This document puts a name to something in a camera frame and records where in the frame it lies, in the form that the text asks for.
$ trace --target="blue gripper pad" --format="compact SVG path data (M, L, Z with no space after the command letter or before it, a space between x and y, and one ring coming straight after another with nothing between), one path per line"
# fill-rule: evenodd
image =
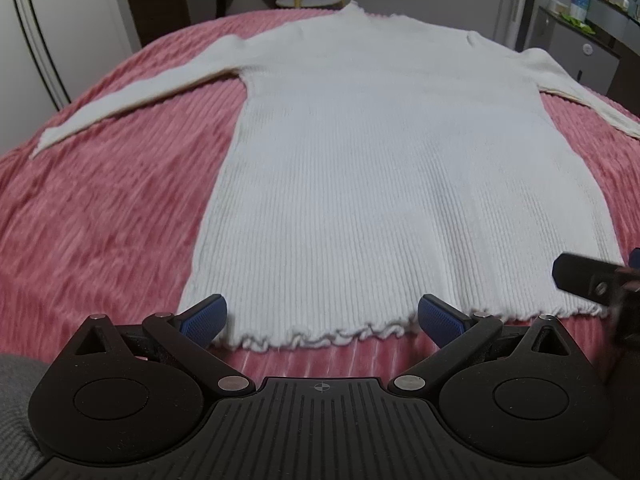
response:
M473 320L432 294L418 303L418 323L423 332L442 348L474 325Z
M629 267L633 269L640 269L640 248L636 247L629 254Z
M179 331L197 345L206 348L225 327L226 301L219 294L192 306L175 317L180 322Z

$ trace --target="bed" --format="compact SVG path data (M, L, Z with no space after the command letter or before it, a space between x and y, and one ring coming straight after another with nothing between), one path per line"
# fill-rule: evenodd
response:
M221 36L247 38L322 12L252 12L177 31L126 60L46 126L190 60ZM50 362L90 313L130 324L175 310L245 97L238 79L217 80L103 120L30 160L38 132L0 160L0 351ZM629 254L640 242L640 142L588 108L546 94L542 100L599 184L620 250ZM616 358L607 321L562 322L606 375ZM435 350L427 336L407 334L322 349L213 352L260 383L274 375L386 381Z

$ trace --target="pink blanket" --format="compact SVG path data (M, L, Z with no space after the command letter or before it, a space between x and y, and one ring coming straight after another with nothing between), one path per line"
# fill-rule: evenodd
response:
M220 36L246 38L320 13L254 12L165 36L47 126L62 123L98 96L186 62ZM104 120L35 160L28 155L37 135L0 160L0 351L51 361L92 312L125 324L177 307L200 219L245 96L238 79L218 80ZM640 245L640 142L587 108L558 97L542 99L600 184L622 253L628 254ZM601 320L574 317L565 325L592 362L609 355L603 352ZM434 350L420 335L317 351L219 354L257 381L265 375L387 380Z

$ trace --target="metal screw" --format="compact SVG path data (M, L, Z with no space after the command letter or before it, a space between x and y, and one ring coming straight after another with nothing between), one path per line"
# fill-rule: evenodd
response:
M400 377L395 378L394 384L396 385L396 388L400 388L401 390L408 392L414 392L415 390L419 390L426 383L422 377L418 377L417 375L401 375Z
M596 285L596 294L598 296L602 296L607 291L607 284L605 282L600 282Z
M238 392L244 390L249 385L249 381L239 375L228 375L218 381L218 386L226 392Z

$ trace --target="sweater sleeve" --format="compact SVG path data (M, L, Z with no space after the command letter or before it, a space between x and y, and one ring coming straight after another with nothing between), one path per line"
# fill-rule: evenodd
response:
M237 36L223 36L184 65L133 82L90 102L60 126L44 130L31 157L102 119L175 95L225 73L236 72L255 55L252 43Z
M640 124L575 81L545 50L530 48L524 52L514 52L483 38L477 32L470 32L468 40L475 48L482 48L494 56L509 59L522 75L535 82L541 92L556 94L587 106L614 128L628 136L640 139Z

